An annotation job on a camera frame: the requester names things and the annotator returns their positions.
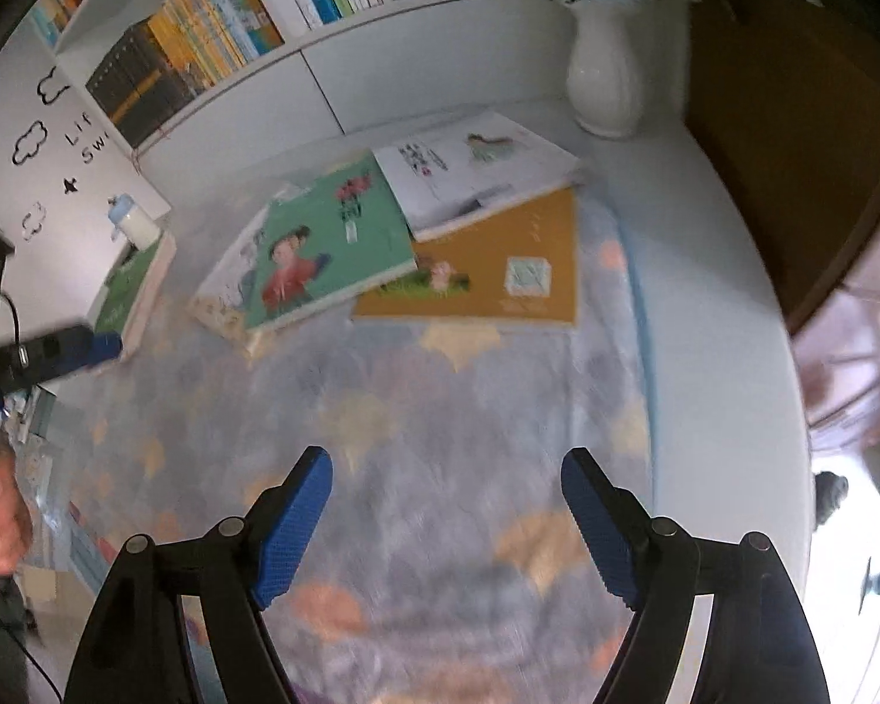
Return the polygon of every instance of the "wooden cabinet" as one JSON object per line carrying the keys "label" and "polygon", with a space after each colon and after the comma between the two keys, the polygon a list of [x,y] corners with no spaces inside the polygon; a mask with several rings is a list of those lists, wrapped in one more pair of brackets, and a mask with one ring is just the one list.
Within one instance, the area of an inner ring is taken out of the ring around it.
{"label": "wooden cabinet", "polygon": [[796,333],[880,224],[880,44],[802,0],[692,6],[688,126]]}

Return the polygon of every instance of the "white wall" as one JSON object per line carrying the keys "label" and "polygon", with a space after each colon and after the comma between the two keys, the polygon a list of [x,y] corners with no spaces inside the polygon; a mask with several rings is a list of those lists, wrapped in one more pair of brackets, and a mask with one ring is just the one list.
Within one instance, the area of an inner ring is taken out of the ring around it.
{"label": "white wall", "polygon": [[[4,290],[24,333],[87,315],[124,250],[123,237],[111,241],[108,198],[127,192],[155,216],[169,210],[52,68],[24,22],[0,54],[0,231],[16,246]],[[11,333],[2,305],[0,340]]]}

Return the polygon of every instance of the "black cable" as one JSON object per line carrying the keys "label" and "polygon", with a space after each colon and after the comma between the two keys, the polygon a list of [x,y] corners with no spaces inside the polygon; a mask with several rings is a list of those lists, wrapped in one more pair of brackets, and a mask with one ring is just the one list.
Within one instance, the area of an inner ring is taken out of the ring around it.
{"label": "black cable", "polygon": [[10,312],[13,313],[13,335],[16,346],[19,346],[19,315],[16,314],[16,305],[13,303],[13,299],[10,298],[10,294],[6,291],[0,291],[0,298],[7,302],[7,305],[10,307]]}
{"label": "black cable", "polygon": [[56,688],[55,683],[52,682],[52,678],[50,678],[49,675],[46,673],[46,670],[41,668],[39,663],[35,659],[33,659],[33,654],[30,654],[30,652],[28,651],[26,646],[24,646],[22,641],[19,640],[19,638],[16,637],[16,635],[13,635],[13,631],[10,629],[10,626],[6,622],[4,622],[1,618],[0,618],[0,627],[2,630],[4,630],[6,632],[7,635],[10,636],[10,640],[12,640],[16,644],[16,646],[19,647],[19,650],[22,651],[24,654],[26,654],[26,658],[30,660],[30,662],[33,664],[33,666],[38,670],[39,674],[42,675],[42,677],[46,679],[46,682],[49,684],[49,688],[52,688],[52,693],[55,693],[55,697],[59,700],[59,704],[62,704],[62,694],[59,693],[59,689]]}

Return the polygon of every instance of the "orange book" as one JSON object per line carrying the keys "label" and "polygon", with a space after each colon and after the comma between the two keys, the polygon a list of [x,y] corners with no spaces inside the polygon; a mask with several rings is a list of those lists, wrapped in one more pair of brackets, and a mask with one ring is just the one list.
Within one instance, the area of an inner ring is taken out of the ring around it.
{"label": "orange book", "polygon": [[222,55],[221,50],[218,49],[218,45],[215,44],[215,40],[213,40],[210,33],[212,29],[208,26],[207,17],[197,7],[196,0],[179,1],[185,5],[190,29],[199,39],[199,44],[202,45],[202,49],[207,54],[209,60],[211,60],[212,65],[218,70],[219,80],[230,77],[235,72],[235,66],[228,62],[225,56]]}
{"label": "orange book", "polygon": [[196,63],[205,72],[209,82],[218,84],[221,82],[221,71],[212,63],[212,58],[205,49],[204,43],[199,39],[196,31],[194,20],[195,15],[188,10],[185,0],[169,0],[167,1],[166,15],[170,20],[175,18],[175,23],[179,27],[185,38],[185,43],[193,51],[196,56]]}
{"label": "orange book", "polygon": [[251,13],[254,13],[255,18],[258,20],[259,29],[257,29],[257,31],[258,34],[260,34],[260,41],[262,42],[262,44],[258,46],[259,51],[266,52],[274,48],[279,48],[283,44],[283,39],[280,36],[280,32],[277,31],[277,27],[274,26],[273,21],[271,21],[268,11],[265,10],[263,2],[260,0],[244,1],[249,10],[251,10]]}
{"label": "orange book", "polygon": [[359,297],[353,317],[577,318],[573,190],[557,190],[432,241],[418,269]]}
{"label": "orange book", "polygon": [[224,48],[223,55],[227,54],[237,64],[232,65],[232,69],[248,65],[248,59],[241,54],[241,50],[238,49],[235,40],[228,34],[225,23],[222,21],[221,15],[218,15],[212,0],[197,0],[196,5],[199,7],[199,12],[207,18],[211,32],[216,35],[216,38],[221,40],[221,46]]}

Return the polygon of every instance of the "green book cover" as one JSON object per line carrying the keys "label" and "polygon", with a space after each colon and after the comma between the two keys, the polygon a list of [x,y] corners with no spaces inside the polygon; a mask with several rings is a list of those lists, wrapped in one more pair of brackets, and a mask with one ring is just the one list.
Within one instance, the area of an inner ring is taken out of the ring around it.
{"label": "green book cover", "polygon": [[245,326],[290,323],[415,267],[404,215],[369,154],[270,205]]}

